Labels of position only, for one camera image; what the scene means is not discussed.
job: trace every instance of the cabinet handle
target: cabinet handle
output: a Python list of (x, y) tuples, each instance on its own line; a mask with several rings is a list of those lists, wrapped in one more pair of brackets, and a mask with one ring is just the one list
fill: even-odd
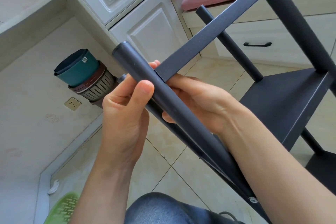
[(272, 43), (268, 42), (266, 44), (250, 44), (250, 43), (244, 43), (244, 46), (248, 46), (248, 47), (269, 47), (271, 46)]

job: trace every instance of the forearm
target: forearm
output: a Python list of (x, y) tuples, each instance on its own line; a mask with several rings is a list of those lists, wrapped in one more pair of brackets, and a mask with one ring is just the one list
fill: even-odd
[(132, 170), (98, 154), (70, 224), (123, 224)]
[(245, 107), (221, 135), (266, 213), (277, 223), (336, 223), (336, 197)]

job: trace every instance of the person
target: person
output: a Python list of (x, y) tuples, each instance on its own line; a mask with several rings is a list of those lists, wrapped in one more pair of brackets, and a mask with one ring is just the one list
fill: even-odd
[[(158, 61), (150, 63), (152, 68)], [(174, 75), (167, 84), (221, 141), (274, 224), (335, 224), (336, 196), (305, 170), (246, 107), (225, 90)], [(103, 101), (103, 136), (71, 224), (235, 223), (208, 210), (149, 193), (126, 211), (132, 171), (149, 125), (154, 86), (131, 76)], [(173, 123), (167, 115), (163, 118)]]

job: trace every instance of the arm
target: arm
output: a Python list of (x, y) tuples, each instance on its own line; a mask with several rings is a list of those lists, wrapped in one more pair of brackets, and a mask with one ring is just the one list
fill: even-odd
[(100, 149), (70, 224), (124, 223), (132, 171), (148, 130), (144, 108), (153, 92), (151, 82), (128, 76), (104, 98)]
[[(227, 146), (274, 224), (336, 223), (336, 196), (249, 109), (196, 78), (175, 75), (168, 84)], [(163, 118), (174, 122), (166, 113)]]

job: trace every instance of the person's left hand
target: person's left hand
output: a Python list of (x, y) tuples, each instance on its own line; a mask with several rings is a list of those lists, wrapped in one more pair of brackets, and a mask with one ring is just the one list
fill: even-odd
[[(159, 61), (149, 63), (155, 69)], [(144, 147), (149, 114), (145, 109), (154, 85), (129, 74), (103, 100), (103, 137), (99, 157), (114, 167), (134, 167)]]

